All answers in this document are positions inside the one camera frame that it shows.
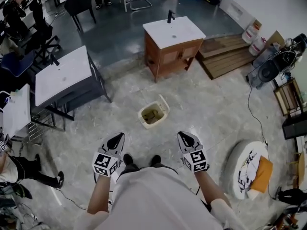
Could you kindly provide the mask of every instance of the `orange cloth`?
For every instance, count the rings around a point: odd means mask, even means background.
[[[270,177],[273,172],[273,163],[265,157],[260,157],[259,166],[256,173],[256,178],[251,184],[251,189],[265,193],[268,187]]]

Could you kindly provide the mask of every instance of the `wooden vanity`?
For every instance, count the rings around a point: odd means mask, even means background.
[[[177,17],[143,25],[145,29],[145,64],[154,75],[166,76],[181,69],[188,70],[206,35],[188,19]]]

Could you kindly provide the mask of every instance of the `white t-shirt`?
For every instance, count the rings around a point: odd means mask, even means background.
[[[0,173],[0,182],[11,182],[15,183],[18,180],[18,171],[16,164],[11,160],[9,156],[6,157],[4,168]]]
[[[82,214],[75,230],[244,230],[221,199],[211,214],[168,168],[145,168],[122,175],[115,186],[111,213]]]

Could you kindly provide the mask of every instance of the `wooden platform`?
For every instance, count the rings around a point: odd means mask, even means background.
[[[234,69],[251,63],[255,57],[241,35],[218,37],[203,41],[196,59],[210,79],[216,79]]]

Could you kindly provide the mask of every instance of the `black faucet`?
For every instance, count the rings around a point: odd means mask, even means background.
[[[56,64],[57,66],[59,65],[58,60],[54,57],[53,54],[50,54],[50,58],[51,58],[51,64],[52,65],[53,65],[53,63]]]
[[[173,20],[175,19],[173,14],[175,14],[173,11],[171,10],[168,11],[167,23],[171,24],[172,19]]]

